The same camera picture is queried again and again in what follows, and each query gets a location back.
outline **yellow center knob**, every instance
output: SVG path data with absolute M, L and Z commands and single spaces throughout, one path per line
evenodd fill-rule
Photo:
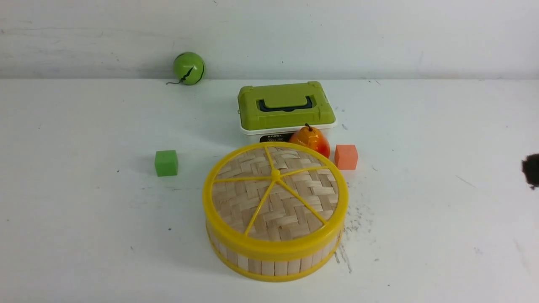
M 271 180 L 273 182 L 277 182 L 279 179 L 281 179 L 281 171 L 278 169 L 274 169 L 271 171 Z

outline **yellow spoke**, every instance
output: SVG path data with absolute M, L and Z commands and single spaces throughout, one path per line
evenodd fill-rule
M 262 196 L 262 199 L 260 200 L 260 203 L 258 204 L 257 209 L 254 211 L 254 214 L 253 214 L 253 217 L 251 218 L 251 221 L 249 221 L 249 225 L 247 225 L 247 228 L 245 229 L 245 232 L 243 233 L 244 236 L 247 236 L 247 234 L 249 233 L 249 230 L 251 229 L 251 227 L 253 227 L 254 220 L 257 218 L 258 213 L 260 212 L 260 209 L 262 208 L 262 205 L 264 205 L 264 202 L 266 202 L 266 199 L 270 195 L 271 188 L 274 185 L 275 185 L 275 181 L 272 181 L 269 184 L 268 189 L 266 190 L 266 192 Z
M 327 167 L 327 166 L 313 166 L 313 167 L 301 168 L 301 169 L 298 169 L 298 170 L 295 170 L 295 171 L 290 171 L 290 172 L 288 172 L 288 173 L 282 174 L 281 177 L 286 177 L 286 176 L 290 176 L 290 175 L 295 175 L 295 174 L 301 173 L 301 172 L 303 172 L 303 171 L 308 171 L 308 170 L 319 170 L 319 169 L 329 169 L 329 167 Z
M 326 225 L 327 224 L 327 221 L 324 220 L 324 218 L 322 218 L 322 216 L 320 216 L 320 214 L 314 210 L 310 205 L 309 203 L 307 203 L 307 201 L 305 201 L 300 195 L 298 195 L 292 188 L 290 188 L 290 186 L 288 186 L 285 182 L 283 182 L 282 180 L 278 180 L 277 181 L 282 187 L 284 187 L 286 190 L 288 190 L 294 197 L 296 197 L 296 199 L 298 199 L 301 203 L 303 203 L 305 205 L 305 207 L 310 210 L 317 218 L 318 220 L 320 220 L 320 222 L 322 222 L 322 224 Z
M 220 182 L 255 181 L 255 180 L 271 180 L 271 176 L 215 179 L 214 182 L 215 183 L 220 183 Z
M 271 170 L 273 171 L 275 169 L 275 166 L 273 166 L 273 160 L 271 159 L 271 156 L 270 156 L 270 151 L 267 147 L 264 146 L 264 150 L 266 151 L 266 156 L 268 157 L 268 161 L 269 161 L 269 166 L 271 167 Z

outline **yellow plastic rim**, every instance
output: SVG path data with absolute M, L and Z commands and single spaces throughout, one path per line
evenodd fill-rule
M 317 160 L 319 160 L 323 164 L 323 166 L 316 167 L 316 168 L 298 169 L 296 171 L 280 175 L 280 172 L 278 170 L 277 170 L 277 173 L 275 173 L 276 169 L 273 167 L 273 162 L 267 149 L 268 147 L 284 147 L 284 148 L 295 149 L 300 152 L 307 153 L 311 155 L 312 157 L 316 158 Z M 225 166 L 228 162 L 230 162 L 234 157 L 240 154 L 243 154 L 249 150 L 258 149 L 258 148 L 264 148 L 266 150 L 266 155 L 268 157 L 269 163 L 272 168 L 271 176 L 229 178 L 229 179 L 216 180 L 217 174 L 221 171 L 223 166 Z M 317 212 L 313 211 L 310 205 L 308 205 L 308 203 L 306 203 L 303 198 L 299 197 L 296 193 L 292 191 L 292 189 L 290 189 L 290 187 L 288 187 L 284 182 L 280 180 L 280 178 L 282 178 L 283 176 L 289 176 L 293 173 L 299 173 L 302 171 L 312 170 L 312 169 L 329 169 L 331 173 L 333 174 L 333 176 L 335 177 L 335 181 L 337 183 L 338 193 L 339 193 L 339 197 L 337 200 L 337 207 L 335 208 L 333 215 L 327 221 L 321 218 L 320 215 Z M 323 223 L 323 226 L 320 227 L 315 232 L 305 237 L 298 238 L 295 240 L 285 241 L 285 242 L 270 242 L 270 241 L 257 240 L 257 239 L 248 237 L 247 233 L 239 233 L 238 231 L 228 226 L 223 221 L 223 219 L 221 219 L 219 213 L 215 210 L 215 207 L 213 206 L 213 201 L 212 201 L 212 189 L 213 189 L 213 184 L 215 182 L 231 182 L 231 181 L 243 181 L 243 180 L 271 180 L 272 181 L 271 182 L 272 185 L 270 185 L 270 187 L 268 188 L 268 191 L 266 191 L 266 194 L 264 194 L 264 197 L 262 198 L 261 203 L 259 204 L 255 214 L 253 215 L 252 221 L 256 217 L 256 214 L 258 213 L 258 210 L 260 209 L 265 198 L 267 197 L 269 190 L 271 190 L 271 187 L 274 184 L 278 183 L 281 186 L 283 186 L 285 189 L 290 191 L 296 198 L 298 198 L 298 200 L 300 200 L 307 207 L 307 209 L 312 211 L 314 215 L 316 215 L 317 218 L 319 218 L 320 221 Z M 208 177 L 206 178 L 206 181 L 204 183 L 203 205 L 204 205 L 204 211 L 206 213 L 207 220 L 215 231 L 215 237 L 225 246 L 230 248 L 231 250 L 235 251 L 238 254 L 242 254 L 245 257 L 256 259 L 256 260 L 261 260 L 261 261 L 290 261 L 290 260 L 295 260 L 295 259 L 301 259 L 311 254 L 315 254 L 317 251 L 323 249 L 323 247 L 325 247 L 330 241 L 334 240 L 335 237 L 338 236 L 338 233 L 340 232 L 340 228 L 343 225 L 347 207 L 348 207 L 348 188 L 346 186 L 346 181 L 344 180 L 343 176 L 341 175 L 337 167 L 329 159 L 313 151 L 312 149 L 309 149 L 307 147 L 304 147 L 298 144 L 292 144 L 292 143 L 286 143 L 286 142 L 263 142 L 263 143 L 252 144 L 252 145 L 240 148 L 236 151 L 233 151 L 232 153 L 226 155 L 223 159 L 221 159 L 215 165 L 215 167 L 208 174 Z
M 316 265 L 314 265 L 313 267 L 309 268 L 308 270 L 306 271 L 302 271 L 302 272 L 299 272 L 299 273 L 295 273 L 295 274 L 288 274 L 286 276 L 265 276 L 263 274 L 257 274 L 257 273 L 253 273 L 253 272 L 250 272 L 250 271 L 246 271 L 242 268 L 240 268 L 239 266 L 235 266 L 234 264 L 232 264 L 232 262 L 228 261 L 225 256 L 223 256 L 221 254 L 221 252 L 217 249 L 217 247 L 215 247 L 215 245 L 213 244 L 213 242 L 210 240 L 210 244 L 211 244 L 211 248 L 213 248 L 213 251 L 215 251 L 215 254 L 217 255 L 217 257 L 226 265 L 228 266 L 230 269 L 232 269 L 233 271 L 243 275 L 243 276 L 246 276 L 248 278 L 251 278 L 253 280 L 259 280 L 259 281 L 264 281 L 264 282 L 288 282 L 288 281 L 293 281 L 293 280 L 297 280 L 297 279 L 301 279 L 303 277 L 306 277 L 310 274 L 312 274 L 313 272 L 319 270 L 322 266 L 324 266 L 324 264 L 326 264 L 330 259 L 331 257 L 333 257 L 333 255 L 335 254 L 335 251 L 337 251 L 337 248 L 339 246 L 339 244 L 341 243 L 341 238 L 342 238 L 342 234 L 339 236 L 339 239 L 337 240 L 337 243 L 335 244 L 335 247 L 331 249 L 331 251 L 329 252 L 329 254 L 327 256 L 325 256 L 320 262 L 318 262 Z

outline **foam block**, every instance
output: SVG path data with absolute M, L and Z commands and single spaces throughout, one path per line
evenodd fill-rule
M 155 153 L 155 170 L 159 177 L 178 174 L 178 156 L 175 150 L 160 150 Z
M 359 156 L 355 145 L 342 144 L 335 147 L 335 165 L 340 170 L 355 170 L 358 159 Z

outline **orange cube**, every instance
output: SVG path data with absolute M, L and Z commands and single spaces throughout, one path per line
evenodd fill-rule
M 335 147 L 335 165 L 340 170 L 355 170 L 358 158 L 356 146 L 353 144 Z

